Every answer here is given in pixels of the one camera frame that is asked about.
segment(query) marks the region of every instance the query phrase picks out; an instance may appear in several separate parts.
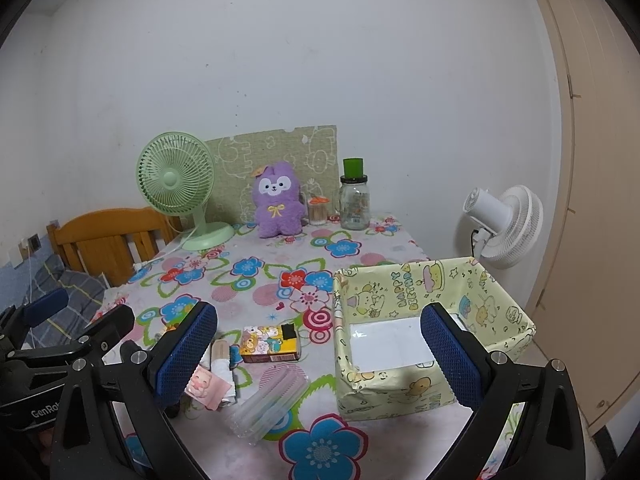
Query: pillow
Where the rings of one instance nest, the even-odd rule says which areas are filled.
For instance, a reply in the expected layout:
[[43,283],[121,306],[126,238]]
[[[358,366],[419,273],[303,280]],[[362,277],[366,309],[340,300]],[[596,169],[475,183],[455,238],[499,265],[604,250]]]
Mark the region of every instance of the pillow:
[[[102,305],[104,283],[84,272],[66,270],[60,256],[52,254],[31,282],[32,301],[61,286],[69,294],[69,303],[31,329],[26,342],[33,348],[62,345],[77,339]],[[29,303],[29,291],[23,303]]]

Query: purple plush toy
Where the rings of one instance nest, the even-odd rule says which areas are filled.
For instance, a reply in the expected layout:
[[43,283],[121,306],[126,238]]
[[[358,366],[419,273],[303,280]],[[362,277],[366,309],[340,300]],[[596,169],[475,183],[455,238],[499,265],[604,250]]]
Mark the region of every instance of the purple plush toy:
[[300,202],[300,182],[291,165],[281,160],[255,171],[254,176],[252,197],[260,238],[300,234],[306,208]]

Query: open box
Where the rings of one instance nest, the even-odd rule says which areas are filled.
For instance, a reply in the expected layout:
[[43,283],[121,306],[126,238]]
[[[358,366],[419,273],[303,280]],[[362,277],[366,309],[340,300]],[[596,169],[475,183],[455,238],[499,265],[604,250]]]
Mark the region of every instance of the open box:
[[[336,395],[345,420],[423,412],[455,400],[420,334],[428,303],[441,303],[487,351],[502,350],[512,360],[536,331],[472,258],[341,269],[334,297]],[[406,365],[384,369],[392,362]]]

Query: fan base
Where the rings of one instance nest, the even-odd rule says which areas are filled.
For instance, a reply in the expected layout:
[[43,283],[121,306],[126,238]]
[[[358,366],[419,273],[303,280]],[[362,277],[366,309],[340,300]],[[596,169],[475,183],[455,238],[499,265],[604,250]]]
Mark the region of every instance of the fan base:
[[211,249],[231,240],[236,231],[224,222],[209,222],[203,235],[195,235],[182,245],[186,251],[202,251]]

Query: blue wall section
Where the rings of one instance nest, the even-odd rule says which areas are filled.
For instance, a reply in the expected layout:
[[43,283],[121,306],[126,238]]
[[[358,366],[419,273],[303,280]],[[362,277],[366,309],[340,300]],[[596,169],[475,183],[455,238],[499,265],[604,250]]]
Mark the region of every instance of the blue wall section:
[[[31,257],[31,275],[35,276],[44,261],[49,258],[53,250],[49,237],[40,239],[42,247]],[[12,304],[22,304],[22,298],[29,291],[29,262],[25,260],[16,269],[11,263],[0,267],[0,312]]]

